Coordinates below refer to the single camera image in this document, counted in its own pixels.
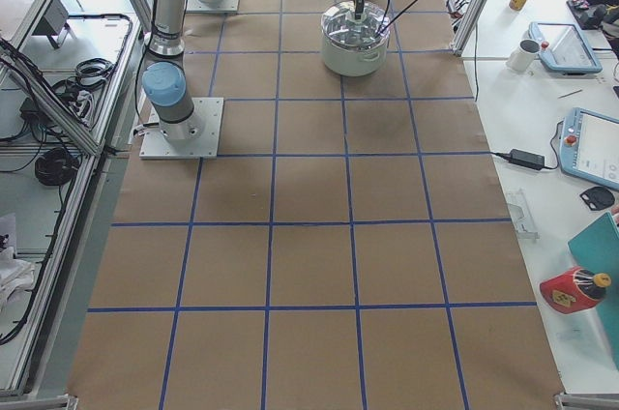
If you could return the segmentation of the glass pot lid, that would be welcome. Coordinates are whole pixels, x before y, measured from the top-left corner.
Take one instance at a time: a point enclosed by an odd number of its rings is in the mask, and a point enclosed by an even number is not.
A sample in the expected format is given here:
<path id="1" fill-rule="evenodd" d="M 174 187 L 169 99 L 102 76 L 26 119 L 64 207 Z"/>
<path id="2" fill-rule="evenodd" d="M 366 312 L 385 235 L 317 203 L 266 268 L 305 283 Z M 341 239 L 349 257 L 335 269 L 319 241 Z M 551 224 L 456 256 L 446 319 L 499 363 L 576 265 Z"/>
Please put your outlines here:
<path id="1" fill-rule="evenodd" d="M 355 3 L 343 1 L 321 16 L 321 29 L 333 44 L 346 49 L 374 48 L 390 37 L 390 23 L 385 11 L 367 2 L 361 16 L 355 16 Z"/>

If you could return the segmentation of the pale green cooking pot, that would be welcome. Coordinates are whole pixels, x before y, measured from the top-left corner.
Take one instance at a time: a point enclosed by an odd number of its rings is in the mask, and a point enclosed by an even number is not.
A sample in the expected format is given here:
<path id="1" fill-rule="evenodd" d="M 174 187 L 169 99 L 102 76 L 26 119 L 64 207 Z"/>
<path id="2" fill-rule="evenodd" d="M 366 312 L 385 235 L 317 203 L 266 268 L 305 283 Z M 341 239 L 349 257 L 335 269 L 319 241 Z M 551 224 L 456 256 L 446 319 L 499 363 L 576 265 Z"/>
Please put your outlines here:
<path id="1" fill-rule="evenodd" d="M 383 65 L 388 41 L 374 48 L 346 49 L 331 43 L 322 33 L 322 61 L 334 73 L 349 77 L 364 76 Z"/>

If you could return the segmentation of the white mug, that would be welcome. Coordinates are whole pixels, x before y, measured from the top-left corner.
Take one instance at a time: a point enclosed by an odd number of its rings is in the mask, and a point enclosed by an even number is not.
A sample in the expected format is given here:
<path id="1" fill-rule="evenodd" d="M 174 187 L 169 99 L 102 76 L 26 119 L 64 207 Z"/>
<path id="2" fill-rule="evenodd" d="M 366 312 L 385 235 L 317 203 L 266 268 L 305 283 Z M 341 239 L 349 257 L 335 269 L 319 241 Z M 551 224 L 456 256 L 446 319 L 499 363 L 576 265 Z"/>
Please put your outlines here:
<path id="1" fill-rule="evenodd" d="M 540 49 L 537 41 L 523 39 L 506 61 L 506 66 L 514 72 L 524 73 L 535 60 Z"/>

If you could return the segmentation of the far teach pendant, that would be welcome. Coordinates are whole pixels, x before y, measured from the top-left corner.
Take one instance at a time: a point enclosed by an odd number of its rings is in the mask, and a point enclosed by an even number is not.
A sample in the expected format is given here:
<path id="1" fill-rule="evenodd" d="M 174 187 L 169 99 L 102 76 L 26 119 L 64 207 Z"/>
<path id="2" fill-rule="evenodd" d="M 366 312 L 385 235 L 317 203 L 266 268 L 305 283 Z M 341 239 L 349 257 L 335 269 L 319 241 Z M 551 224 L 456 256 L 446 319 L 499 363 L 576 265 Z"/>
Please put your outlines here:
<path id="1" fill-rule="evenodd" d="M 593 48 L 574 23 L 531 22 L 528 33 L 540 44 L 539 59 L 549 72 L 588 75 L 603 69 Z"/>

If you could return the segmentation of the teach pendant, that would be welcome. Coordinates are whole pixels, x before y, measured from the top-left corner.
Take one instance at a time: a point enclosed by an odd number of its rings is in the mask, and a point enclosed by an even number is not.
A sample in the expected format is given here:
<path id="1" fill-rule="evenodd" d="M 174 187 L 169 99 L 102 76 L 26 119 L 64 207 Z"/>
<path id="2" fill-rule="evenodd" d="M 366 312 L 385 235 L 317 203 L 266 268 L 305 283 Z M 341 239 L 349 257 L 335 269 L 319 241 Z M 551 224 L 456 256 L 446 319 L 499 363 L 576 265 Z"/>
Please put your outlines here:
<path id="1" fill-rule="evenodd" d="M 539 59 L 549 72 L 588 75 L 603 69 L 593 48 L 574 23 L 531 22 L 528 33 L 540 44 Z"/>
<path id="2" fill-rule="evenodd" d="M 618 190 L 618 120 L 572 108 L 560 133 L 559 166 L 566 174 Z"/>

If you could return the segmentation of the black power adapter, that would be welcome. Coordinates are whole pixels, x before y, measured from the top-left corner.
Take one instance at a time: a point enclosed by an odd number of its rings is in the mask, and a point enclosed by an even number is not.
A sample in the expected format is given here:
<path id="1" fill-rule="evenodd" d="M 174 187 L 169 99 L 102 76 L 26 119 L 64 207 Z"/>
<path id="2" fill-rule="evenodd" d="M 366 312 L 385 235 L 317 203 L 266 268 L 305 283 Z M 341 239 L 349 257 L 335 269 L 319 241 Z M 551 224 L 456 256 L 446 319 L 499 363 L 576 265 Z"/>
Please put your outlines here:
<path id="1" fill-rule="evenodd" d="M 559 164 L 549 166 L 545 164 L 545 157 L 531 152 L 512 149 L 509 152 L 492 152 L 492 155 L 498 157 L 507 163 L 528 168 L 534 171 L 555 170 L 559 168 Z"/>

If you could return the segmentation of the clear plastic holder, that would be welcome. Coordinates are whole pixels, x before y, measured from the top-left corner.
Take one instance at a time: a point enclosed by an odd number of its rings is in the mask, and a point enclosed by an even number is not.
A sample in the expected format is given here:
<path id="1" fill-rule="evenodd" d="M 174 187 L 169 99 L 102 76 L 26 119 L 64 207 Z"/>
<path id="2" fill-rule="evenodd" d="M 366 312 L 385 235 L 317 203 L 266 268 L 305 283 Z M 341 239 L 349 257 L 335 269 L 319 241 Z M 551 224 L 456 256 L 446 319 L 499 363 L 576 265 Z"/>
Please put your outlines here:
<path id="1" fill-rule="evenodd" d="M 540 238 L 540 234 L 532 217 L 524 191 L 506 191 L 505 199 L 516 236 L 521 240 L 537 241 Z"/>

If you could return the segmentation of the near teach pendant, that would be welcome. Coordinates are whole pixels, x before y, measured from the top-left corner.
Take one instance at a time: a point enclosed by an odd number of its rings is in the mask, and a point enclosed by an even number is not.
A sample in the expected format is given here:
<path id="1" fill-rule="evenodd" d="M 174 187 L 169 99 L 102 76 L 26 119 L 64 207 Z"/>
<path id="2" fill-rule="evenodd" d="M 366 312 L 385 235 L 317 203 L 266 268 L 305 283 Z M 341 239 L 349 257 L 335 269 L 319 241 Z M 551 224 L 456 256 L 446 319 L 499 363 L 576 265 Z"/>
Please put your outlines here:
<path id="1" fill-rule="evenodd" d="M 566 174 L 618 190 L 618 120 L 572 108 L 560 133 L 559 166 Z"/>

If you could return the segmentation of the black round object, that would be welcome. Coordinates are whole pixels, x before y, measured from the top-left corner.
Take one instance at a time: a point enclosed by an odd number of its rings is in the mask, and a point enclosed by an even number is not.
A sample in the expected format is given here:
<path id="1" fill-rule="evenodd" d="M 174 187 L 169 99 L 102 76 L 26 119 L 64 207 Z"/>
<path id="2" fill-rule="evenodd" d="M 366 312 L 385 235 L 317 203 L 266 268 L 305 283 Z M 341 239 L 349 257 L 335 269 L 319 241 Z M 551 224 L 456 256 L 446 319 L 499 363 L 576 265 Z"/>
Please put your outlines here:
<path id="1" fill-rule="evenodd" d="M 611 208 L 615 204 L 613 193 L 602 186 L 587 189 L 579 197 L 591 211 L 602 211 Z"/>

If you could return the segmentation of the teal folder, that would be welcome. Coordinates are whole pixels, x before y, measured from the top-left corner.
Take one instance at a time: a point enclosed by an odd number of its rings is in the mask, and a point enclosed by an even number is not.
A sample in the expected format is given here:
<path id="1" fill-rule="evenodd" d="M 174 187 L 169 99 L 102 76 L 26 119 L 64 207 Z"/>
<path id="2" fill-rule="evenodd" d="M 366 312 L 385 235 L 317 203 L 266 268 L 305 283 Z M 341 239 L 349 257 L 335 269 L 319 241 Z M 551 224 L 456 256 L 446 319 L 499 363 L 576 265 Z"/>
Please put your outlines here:
<path id="1" fill-rule="evenodd" d="M 594 273 L 610 275 L 612 284 L 596 312 L 609 344 L 611 356 L 618 366 L 618 225 L 606 212 L 585 227 L 569 242 L 575 262 Z"/>

